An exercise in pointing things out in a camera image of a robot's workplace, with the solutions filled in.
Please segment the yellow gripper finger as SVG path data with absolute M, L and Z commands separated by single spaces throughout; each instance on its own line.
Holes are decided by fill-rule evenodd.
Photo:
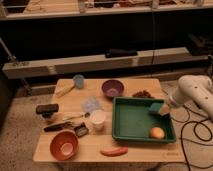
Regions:
M 167 115 L 170 113 L 170 107 L 167 105 L 167 104 L 163 104 L 161 106 L 161 108 L 159 109 L 158 113 L 161 115 L 161 116 L 164 116 L 164 115 Z

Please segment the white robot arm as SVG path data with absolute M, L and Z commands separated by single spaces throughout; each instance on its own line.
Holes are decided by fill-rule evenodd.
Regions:
M 213 81 L 204 75 L 184 75 L 179 78 L 177 88 L 167 96 L 158 113 L 164 116 L 172 108 L 194 101 L 213 122 Z

